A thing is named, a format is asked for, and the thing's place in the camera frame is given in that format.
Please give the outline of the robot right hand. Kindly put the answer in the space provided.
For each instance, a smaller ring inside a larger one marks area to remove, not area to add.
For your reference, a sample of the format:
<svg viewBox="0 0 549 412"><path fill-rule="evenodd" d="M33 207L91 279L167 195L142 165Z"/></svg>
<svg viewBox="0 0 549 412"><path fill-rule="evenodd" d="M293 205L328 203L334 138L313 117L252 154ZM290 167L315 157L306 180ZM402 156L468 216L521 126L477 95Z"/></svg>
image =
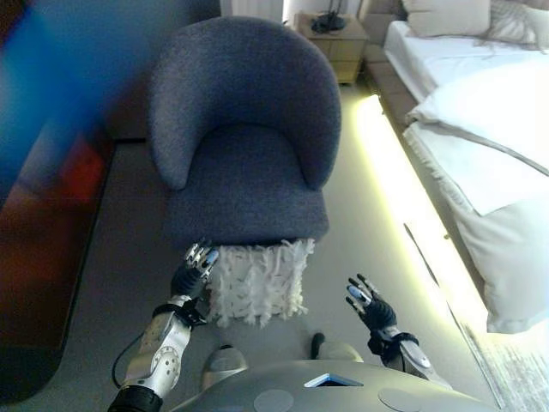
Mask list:
<svg viewBox="0 0 549 412"><path fill-rule="evenodd" d="M386 330L397 326L393 307L371 282L361 274L349 277L347 280L346 302L369 331Z"/></svg>

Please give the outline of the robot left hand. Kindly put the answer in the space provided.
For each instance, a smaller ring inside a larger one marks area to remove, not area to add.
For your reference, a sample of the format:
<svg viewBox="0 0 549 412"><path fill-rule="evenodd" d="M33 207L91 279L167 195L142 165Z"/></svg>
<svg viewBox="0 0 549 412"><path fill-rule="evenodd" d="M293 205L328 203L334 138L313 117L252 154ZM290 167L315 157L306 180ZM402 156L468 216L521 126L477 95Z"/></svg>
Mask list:
<svg viewBox="0 0 549 412"><path fill-rule="evenodd" d="M219 256L219 249L209 240L200 239L192 244L172 277L171 295L188 296L190 299L198 297L208 283Z"/></svg>

